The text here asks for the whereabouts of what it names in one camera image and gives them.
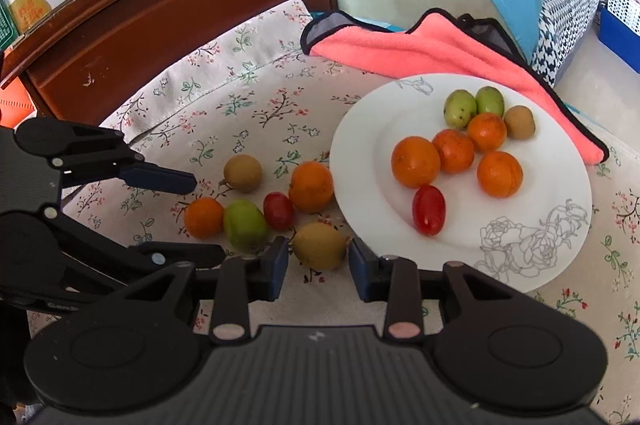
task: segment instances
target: screw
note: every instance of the screw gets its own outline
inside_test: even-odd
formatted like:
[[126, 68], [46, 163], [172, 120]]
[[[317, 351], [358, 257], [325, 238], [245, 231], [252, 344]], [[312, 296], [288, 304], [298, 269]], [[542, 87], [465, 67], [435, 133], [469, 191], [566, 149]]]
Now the screw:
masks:
[[44, 216], [47, 219], [55, 219], [56, 217], [58, 217], [58, 211], [53, 207], [47, 207], [46, 209], [44, 209]]
[[213, 336], [218, 340], [231, 341], [244, 337], [244, 327], [239, 324], [220, 324], [213, 328]]
[[412, 339], [420, 334], [420, 328], [413, 322], [396, 322], [391, 324], [386, 330], [389, 332], [389, 335], [398, 340]]
[[158, 265], [163, 265], [166, 262], [166, 258], [164, 255], [156, 251], [151, 255], [151, 261], [155, 262]]

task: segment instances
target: pink cloth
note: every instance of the pink cloth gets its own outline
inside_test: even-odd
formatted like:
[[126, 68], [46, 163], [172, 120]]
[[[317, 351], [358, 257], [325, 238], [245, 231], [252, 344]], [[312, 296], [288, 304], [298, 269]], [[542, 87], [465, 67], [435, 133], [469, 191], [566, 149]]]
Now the pink cloth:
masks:
[[553, 116], [586, 164], [600, 163], [604, 158], [603, 150], [580, 132], [530, 73], [463, 33], [443, 15], [427, 15], [411, 33], [341, 28], [314, 44], [310, 54], [395, 79], [454, 73], [497, 82], [523, 94]]

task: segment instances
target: blue basket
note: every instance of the blue basket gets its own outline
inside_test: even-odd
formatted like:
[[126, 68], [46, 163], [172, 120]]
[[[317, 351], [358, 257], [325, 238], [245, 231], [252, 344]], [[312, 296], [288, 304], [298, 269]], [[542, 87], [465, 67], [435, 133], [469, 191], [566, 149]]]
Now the blue basket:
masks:
[[607, 48], [640, 73], [640, 36], [611, 12], [602, 9], [598, 38]]

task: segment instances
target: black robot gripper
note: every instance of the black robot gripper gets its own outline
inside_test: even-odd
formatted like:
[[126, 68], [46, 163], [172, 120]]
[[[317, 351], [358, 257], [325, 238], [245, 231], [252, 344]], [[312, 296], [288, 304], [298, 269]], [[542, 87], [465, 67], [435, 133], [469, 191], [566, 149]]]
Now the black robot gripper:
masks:
[[[288, 261], [279, 237], [260, 257], [230, 258], [199, 281], [193, 263], [172, 264], [43, 329], [27, 347], [26, 374], [43, 402], [72, 412], [157, 403], [212, 347], [250, 338], [248, 304], [277, 299]], [[193, 333], [203, 296], [215, 299], [208, 336]]]
[[0, 296], [5, 301], [68, 313], [174, 262], [207, 269], [224, 261], [219, 245], [122, 246], [63, 212], [63, 188], [115, 177], [159, 192], [193, 190], [193, 174], [146, 163], [123, 138], [113, 129], [52, 118], [31, 118], [15, 132], [0, 128]]
[[[277, 291], [288, 257], [280, 238], [261, 259], [229, 259], [215, 270], [214, 293], [193, 265], [173, 264], [44, 329], [25, 355], [48, 406], [35, 425], [86, 424], [89, 415], [105, 424], [299, 424], [310, 411], [322, 425], [603, 423], [588, 408], [607, 365], [599, 338], [459, 262], [420, 271], [354, 239], [358, 293], [387, 302], [382, 336], [373, 326], [261, 326], [251, 337], [254, 287], [269, 283], [267, 272]], [[204, 296], [215, 303], [207, 336], [197, 336]], [[440, 302], [444, 328], [434, 335], [424, 332], [425, 298]]]

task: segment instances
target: sticker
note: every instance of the sticker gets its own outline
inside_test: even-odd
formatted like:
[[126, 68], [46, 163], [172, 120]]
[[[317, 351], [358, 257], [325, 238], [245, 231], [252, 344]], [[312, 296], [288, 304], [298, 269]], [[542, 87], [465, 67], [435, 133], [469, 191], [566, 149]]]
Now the sticker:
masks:
[[15, 0], [9, 5], [18, 32], [24, 33], [51, 11], [46, 0]]

